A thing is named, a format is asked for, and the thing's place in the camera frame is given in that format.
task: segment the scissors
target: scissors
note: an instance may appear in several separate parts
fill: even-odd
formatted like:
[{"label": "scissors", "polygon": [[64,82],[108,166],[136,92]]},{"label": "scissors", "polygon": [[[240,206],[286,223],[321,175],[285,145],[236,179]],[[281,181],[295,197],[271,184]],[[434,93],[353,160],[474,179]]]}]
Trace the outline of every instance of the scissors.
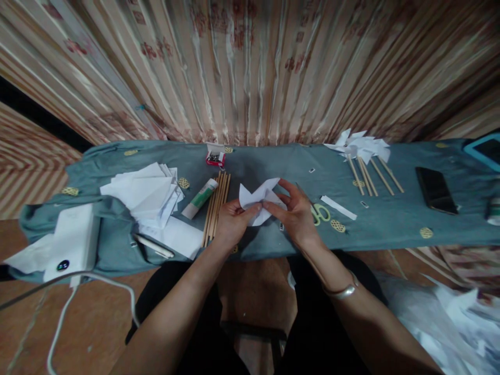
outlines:
[{"label": "scissors", "polygon": [[331,219],[330,212],[324,206],[322,206],[318,203],[311,202],[311,200],[309,199],[307,194],[304,192],[304,190],[302,190],[302,188],[298,185],[298,183],[295,183],[295,185],[297,185],[300,192],[302,194],[304,194],[306,196],[306,198],[309,200],[309,203],[311,203],[311,213],[312,213],[312,216],[314,217],[314,225],[315,226],[320,225],[321,221],[329,221]]}]

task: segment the bamboo skewer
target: bamboo skewer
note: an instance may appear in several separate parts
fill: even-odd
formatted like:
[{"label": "bamboo skewer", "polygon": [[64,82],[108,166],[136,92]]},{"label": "bamboo skewer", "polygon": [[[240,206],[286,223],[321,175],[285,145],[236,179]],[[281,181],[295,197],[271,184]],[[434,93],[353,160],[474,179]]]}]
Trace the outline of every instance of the bamboo skewer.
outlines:
[{"label": "bamboo skewer", "polygon": [[359,163],[359,168],[361,169],[361,174],[363,175],[363,180],[365,181],[366,190],[368,190],[368,194],[370,196],[373,196],[373,194],[371,193],[370,183],[368,182],[368,179],[366,178],[365,169],[363,168],[364,162],[359,156],[358,156],[358,163]]},{"label": "bamboo skewer", "polygon": [[224,195],[224,190],[226,188],[227,176],[228,175],[226,173],[224,173],[220,177],[221,182],[219,184],[219,194],[216,197],[215,210],[214,210],[214,213],[213,213],[213,217],[211,219],[212,220],[212,225],[210,227],[209,240],[213,240],[214,236],[215,236],[215,229],[216,229],[216,226],[217,226],[217,221],[219,219],[219,210],[220,210],[220,205],[222,203],[222,196]]},{"label": "bamboo skewer", "polygon": [[226,193],[224,195],[224,203],[228,201],[228,194],[229,194],[229,184],[231,183],[231,174],[228,176],[228,183],[226,185]]},{"label": "bamboo skewer", "polygon": [[368,168],[366,168],[366,165],[364,163],[363,163],[363,169],[365,170],[366,177],[368,178],[368,183],[371,185],[373,193],[375,194],[375,196],[379,196],[379,193],[377,193],[377,189],[375,189],[375,185],[373,185],[373,181],[371,180],[370,173],[368,173]]},{"label": "bamboo skewer", "polygon": [[391,187],[389,186],[389,184],[385,180],[384,176],[380,172],[380,169],[379,169],[379,167],[377,167],[377,164],[375,164],[375,162],[373,161],[373,159],[370,159],[370,161],[373,164],[375,170],[377,171],[379,177],[382,179],[382,182],[384,183],[385,187],[387,188],[387,190],[389,190],[389,193],[391,193],[391,195],[394,195],[394,192],[392,191]]},{"label": "bamboo skewer", "polygon": [[[220,184],[220,171],[219,171],[219,176],[215,178],[218,184]],[[219,191],[220,185],[217,186],[217,189],[215,190],[215,193],[212,194],[210,197],[210,201],[208,202],[208,211],[207,211],[207,217],[205,218],[205,229],[203,230],[203,247],[207,247],[208,245],[208,234],[210,230],[210,218],[212,217],[212,212],[214,211],[214,206],[215,206],[215,197],[217,196],[217,192]]]},{"label": "bamboo skewer", "polygon": [[219,199],[220,199],[220,192],[222,191],[222,181],[223,181],[224,175],[222,174],[219,178],[219,187],[217,188],[217,194],[215,195],[215,200],[214,200],[214,207],[212,209],[212,214],[210,215],[210,222],[208,223],[208,240],[213,237],[214,233],[214,226],[215,226],[215,217],[219,214]]},{"label": "bamboo skewer", "polygon": [[[223,180],[223,184],[222,184],[222,189],[220,191],[219,210],[220,210],[220,207],[225,203],[224,197],[226,196],[226,189],[228,187],[228,179],[229,179],[229,176],[226,173],[224,173],[224,180]],[[214,235],[212,236],[212,238],[215,236],[215,232],[217,231],[217,224],[218,223],[219,223],[219,211],[217,211],[217,216],[215,217]]]},{"label": "bamboo skewer", "polygon": [[203,247],[207,246],[207,229],[208,229],[208,221],[210,217],[210,211],[212,210],[212,207],[214,206],[214,194],[210,197],[210,200],[208,201],[208,210],[207,210],[207,217],[205,218],[205,227],[203,228]]},{"label": "bamboo skewer", "polygon": [[358,184],[359,191],[361,191],[361,195],[364,195],[365,192],[363,191],[363,187],[361,186],[361,183],[359,182],[358,174],[356,173],[356,169],[354,168],[353,161],[352,161],[350,155],[347,156],[347,160],[349,160],[349,164],[351,165],[351,169],[353,170],[354,178],[356,179],[356,182]]},{"label": "bamboo skewer", "polygon": [[394,174],[392,173],[392,170],[389,169],[389,167],[387,166],[387,164],[380,158],[380,156],[377,156],[377,157],[380,160],[380,164],[382,164],[382,166],[385,168],[385,170],[387,171],[387,173],[389,174],[389,176],[391,176],[392,180],[396,184],[396,186],[399,189],[399,191],[402,192],[402,193],[404,193],[405,191],[403,190],[403,188],[401,187],[401,185],[399,184],[399,182],[394,177]]}]

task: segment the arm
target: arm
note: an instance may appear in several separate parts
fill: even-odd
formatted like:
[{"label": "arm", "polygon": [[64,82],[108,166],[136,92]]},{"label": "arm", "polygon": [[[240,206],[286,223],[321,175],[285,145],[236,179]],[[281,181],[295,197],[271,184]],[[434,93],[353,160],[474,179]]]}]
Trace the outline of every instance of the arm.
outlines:
[{"label": "arm", "polygon": [[221,207],[215,239],[141,324],[111,374],[175,372],[222,265],[260,208],[244,211],[238,199]]},{"label": "arm", "polygon": [[[351,273],[325,246],[314,226],[310,203],[296,186],[279,184],[290,196],[278,194],[285,211],[263,206],[285,225],[294,244],[309,261],[326,290],[341,292],[354,284]],[[361,284],[349,297],[330,298],[353,345],[374,374],[442,374],[437,364],[391,311]]]}]

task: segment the white power bank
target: white power bank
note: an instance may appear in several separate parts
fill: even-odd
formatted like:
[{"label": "white power bank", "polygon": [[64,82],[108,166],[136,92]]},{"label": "white power bank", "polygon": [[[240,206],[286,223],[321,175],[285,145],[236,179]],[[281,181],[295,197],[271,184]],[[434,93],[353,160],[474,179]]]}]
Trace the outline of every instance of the white power bank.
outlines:
[{"label": "white power bank", "polygon": [[101,219],[94,216],[92,203],[59,213],[43,281],[94,268],[100,222]]}]

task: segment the white cable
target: white cable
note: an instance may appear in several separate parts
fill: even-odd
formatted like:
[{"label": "white cable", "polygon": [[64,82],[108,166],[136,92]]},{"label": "white cable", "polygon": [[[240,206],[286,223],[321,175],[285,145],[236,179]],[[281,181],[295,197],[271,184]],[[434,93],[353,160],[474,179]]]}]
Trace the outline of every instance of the white cable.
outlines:
[{"label": "white cable", "polygon": [[[132,289],[130,286],[128,286],[126,284],[123,284],[121,282],[109,279],[107,277],[101,276],[101,275],[93,273],[93,272],[78,272],[77,274],[79,274],[81,276],[87,276],[87,277],[90,277],[92,279],[101,280],[101,281],[104,281],[104,282],[106,282],[108,284],[111,284],[111,285],[114,285],[114,286],[119,286],[120,288],[127,289],[129,291],[129,293],[130,293],[130,302],[131,302],[131,308],[130,308],[130,310],[132,312],[132,319],[133,319],[133,321],[134,321],[134,323],[135,323],[135,325],[137,327],[140,326],[139,320],[137,319],[137,316],[135,315],[135,294],[134,294],[134,289]],[[52,340],[51,348],[48,351],[48,356],[47,356],[47,370],[48,370],[48,373],[50,375],[57,375],[56,371],[52,367],[52,356],[54,355],[54,349],[56,347],[57,340],[59,339],[59,334],[60,334],[61,328],[63,326],[62,322],[64,321],[64,315],[66,314],[66,310],[68,309],[68,306],[71,303],[71,300],[73,300],[73,297],[74,297],[74,295],[77,292],[77,289],[78,289],[78,286],[75,286],[73,288],[73,292],[71,293],[70,297],[66,301],[66,304],[64,305],[64,307],[63,307],[63,309],[61,311],[61,316],[59,317],[59,322],[57,324],[56,333],[54,334],[54,338]]]},{"label": "white cable", "polygon": [[59,334],[61,333],[61,327],[63,326],[63,321],[64,321],[64,315],[66,314],[66,310],[68,309],[68,306],[73,299],[74,295],[77,293],[78,286],[75,286],[73,288],[73,292],[69,296],[68,300],[66,301],[66,304],[64,305],[62,311],[61,311],[61,316],[59,317],[59,322],[57,323],[57,328],[56,328],[56,333],[54,334],[54,338],[52,339],[52,345],[51,349],[48,351],[48,356],[47,356],[47,370],[50,375],[57,375],[56,371],[52,367],[52,356],[54,354],[54,349],[56,347],[57,339],[59,338]]}]

